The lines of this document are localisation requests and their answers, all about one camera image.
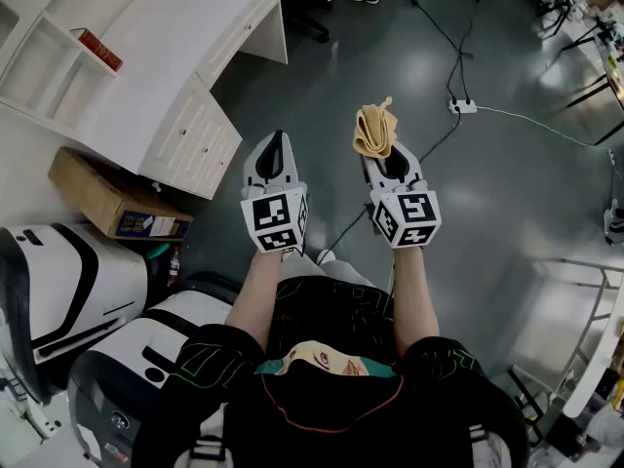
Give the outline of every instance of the floor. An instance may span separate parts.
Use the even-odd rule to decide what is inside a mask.
[[[308,184],[306,243],[313,255],[332,243],[369,199],[351,145],[360,106],[392,96],[400,141],[416,156],[453,126],[446,82],[456,52],[423,13],[409,0],[380,0],[376,6],[333,1],[331,11],[316,13],[331,30],[328,44],[287,23],[288,66],[238,55],[214,88],[243,143],[212,202],[171,196],[195,216],[182,252],[184,276],[213,270],[244,279],[254,246],[239,204],[242,165],[275,129],[290,135],[299,175]],[[476,5],[475,0],[420,2],[456,42]],[[542,40],[534,15],[529,0],[479,4],[465,46],[475,56],[465,60],[470,97],[591,143],[622,113],[608,91],[562,111],[574,91],[598,74],[578,50],[552,64],[569,38],[560,33]],[[458,75],[451,86],[464,97]],[[609,142],[616,156],[623,141],[624,132]],[[531,321],[541,336],[548,335],[543,326],[550,316],[544,314],[552,311],[544,311],[545,304],[566,303],[569,292],[558,290],[557,282],[535,267],[536,257],[624,264],[621,247],[607,246],[602,234],[613,174],[604,149],[482,110],[462,119],[427,158],[423,172],[438,193],[443,217],[425,251],[441,331],[460,340],[490,375],[512,362],[534,361],[549,344],[536,348],[541,340],[534,332],[528,333],[532,345],[520,348],[518,341],[527,338]],[[618,193],[624,186],[614,180]],[[392,255],[369,221],[361,220],[335,252],[385,289]]]

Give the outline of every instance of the power outlet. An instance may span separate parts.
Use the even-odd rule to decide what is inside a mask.
[[[473,100],[469,102],[465,100],[449,100],[448,110],[452,114],[472,114],[477,112],[477,104]]]

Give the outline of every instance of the red book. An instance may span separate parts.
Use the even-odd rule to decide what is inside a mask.
[[[78,38],[78,40],[85,47],[87,47],[87,49],[102,59],[102,61],[113,71],[119,71],[119,68],[124,62],[104,47],[104,45],[96,38],[95,34],[89,31],[89,29],[81,27],[70,29],[69,32]]]

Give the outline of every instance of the power strip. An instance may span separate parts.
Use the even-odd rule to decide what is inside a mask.
[[[452,114],[472,114],[477,112],[477,104],[473,100],[449,100],[448,110]]]

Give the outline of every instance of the beige towel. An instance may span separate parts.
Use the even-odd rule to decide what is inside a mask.
[[[379,106],[365,105],[358,111],[353,147],[360,154],[380,159],[390,156],[392,144],[397,139],[394,133],[397,119],[386,110],[391,103],[392,98],[387,97]]]

